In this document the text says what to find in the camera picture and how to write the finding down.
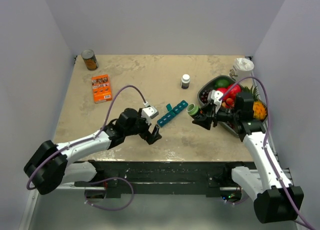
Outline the green pill bottle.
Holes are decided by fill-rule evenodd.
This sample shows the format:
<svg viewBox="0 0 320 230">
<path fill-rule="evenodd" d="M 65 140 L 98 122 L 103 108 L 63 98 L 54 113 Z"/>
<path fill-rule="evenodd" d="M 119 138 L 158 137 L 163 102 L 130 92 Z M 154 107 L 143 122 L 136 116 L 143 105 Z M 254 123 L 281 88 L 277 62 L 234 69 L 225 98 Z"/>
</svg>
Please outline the green pill bottle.
<svg viewBox="0 0 320 230">
<path fill-rule="evenodd" d="M 200 119 L 204 116 L 203 111 L 198 105 L 190 104 L 186 108 L 186 111 L 190 117 L 192 117 L 194 120 Z"/>
</svg>

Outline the teal weekly pill organizer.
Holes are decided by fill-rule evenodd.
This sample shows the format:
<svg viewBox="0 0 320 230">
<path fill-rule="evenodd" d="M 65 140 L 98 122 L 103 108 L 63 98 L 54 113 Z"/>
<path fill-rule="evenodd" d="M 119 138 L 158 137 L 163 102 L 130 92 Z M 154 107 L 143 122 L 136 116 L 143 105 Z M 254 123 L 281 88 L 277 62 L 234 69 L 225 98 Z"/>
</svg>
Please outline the teal weekly pill organizer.
<svg viewBox="0 0 320 230">
<path fill-rule="evenodd" d="M 164 127 L 175 117 L 177 117 L 178 114 L 180 114 L 184 109 L 186 109 L 188 105 L 189 104 L 185 100 L 182 100 L 176 106 L 172 106 L 170 103 L 168 103 L 166 105 L 167 113 L 157 121 L 157 125 L 161 128 Z"/>
</svg>

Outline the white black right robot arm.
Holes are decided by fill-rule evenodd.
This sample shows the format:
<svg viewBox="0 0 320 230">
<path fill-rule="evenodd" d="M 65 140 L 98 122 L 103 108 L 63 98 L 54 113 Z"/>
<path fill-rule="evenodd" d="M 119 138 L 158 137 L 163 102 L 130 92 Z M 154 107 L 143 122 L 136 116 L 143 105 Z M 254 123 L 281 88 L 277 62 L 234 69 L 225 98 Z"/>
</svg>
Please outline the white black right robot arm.
<svg viewBox="0 0 320 230">
<path fill-rule="evenodd" d="M 249 151 L 258 177 L 241 163 L 223 173 L 223 182 L 230 187 L 238 184 L 253 201 L 257 219 L 265 223 L 295 221 L 302 205 L 304 193 L 295 186 L 281 169 L 267 141 L 262 122 L 254 118 L 254 98 L 248 92 L 236 94 L 232 109 L 222 107 L 223 93 L 212 90 L 203 107 L 190 104 L 188 114 L 193 124 L 207 130 L 219 122 L 231 123 L 241 142 Z"/>
</svg>

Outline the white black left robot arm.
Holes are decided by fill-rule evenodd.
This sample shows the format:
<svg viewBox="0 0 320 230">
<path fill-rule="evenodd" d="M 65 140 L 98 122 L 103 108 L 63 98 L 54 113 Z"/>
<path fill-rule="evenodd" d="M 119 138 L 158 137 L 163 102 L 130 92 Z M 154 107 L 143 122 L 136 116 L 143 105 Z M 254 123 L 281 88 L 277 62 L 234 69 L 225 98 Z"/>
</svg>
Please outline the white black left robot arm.
<svg viewBox="0 0 320 230">
<path fill-rule="evenodd" d="M 154 106 L 139 110 L 126 108 L 117 119 L 88 136 L 64 143 L 43 142 L 23 168 L 28 176 L 26 188 L 36 189 L 42 195 L 52 192 L 63 182 L 65 171 L 71 164 L 112 149 L 122 144 L 126 137 L 139 135 L 152 145 L 162 137 L 158 125 L 149 131 L 151 121 L 158 114 Z"/>
</svg>

